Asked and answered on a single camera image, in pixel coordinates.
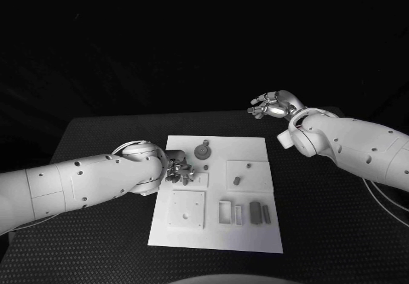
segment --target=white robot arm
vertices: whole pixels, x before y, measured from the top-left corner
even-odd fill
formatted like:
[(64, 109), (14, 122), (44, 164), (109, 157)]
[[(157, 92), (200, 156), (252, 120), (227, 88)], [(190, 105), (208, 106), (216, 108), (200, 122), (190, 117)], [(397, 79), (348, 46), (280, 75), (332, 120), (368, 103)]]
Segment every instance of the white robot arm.
[(285, 117), (288, 130), (278, 136), (283, 148), (295, 146), (306, 157), (327, 156), (355, 176), (409, 192), (409, 136), (394, 129), (308, 108), (288, 91), (265, 93), (247, 112)]
[(164, 175), (193, 180), (184, 152), (147, 141), (126, 143), (122, 156), (102, 154), (0, 174), (0, 235), (27, 222), (96, 205), (126, 192), (158, 191)]

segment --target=black background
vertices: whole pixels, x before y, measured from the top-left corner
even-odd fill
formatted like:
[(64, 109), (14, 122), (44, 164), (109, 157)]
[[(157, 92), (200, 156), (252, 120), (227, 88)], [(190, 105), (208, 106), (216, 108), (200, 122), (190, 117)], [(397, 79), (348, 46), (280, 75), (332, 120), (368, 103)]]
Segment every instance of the black background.
[(36, 5), (1, 13), (0, 172), (49, 163), (75, 117), (244, 111), (279, 89), (309, 107), (409, 130), (403, 6)]

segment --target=table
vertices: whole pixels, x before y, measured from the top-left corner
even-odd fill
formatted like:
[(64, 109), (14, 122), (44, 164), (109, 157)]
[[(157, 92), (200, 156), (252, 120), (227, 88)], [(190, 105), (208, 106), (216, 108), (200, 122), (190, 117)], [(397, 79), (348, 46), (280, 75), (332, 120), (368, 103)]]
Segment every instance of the table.
[(407, 283), (409, 229), (327, 157), (283, 150), (286, 124), (246, 111), (76, 118), (50, 161), (111, 153), (135, 140), (164, 149), (168, 135), (265, 137), (283, 254), (148, 246), (155, 194), (128, 193), (17, 231), (0, 282), (168, 283), (237, 273), (301, 283)]

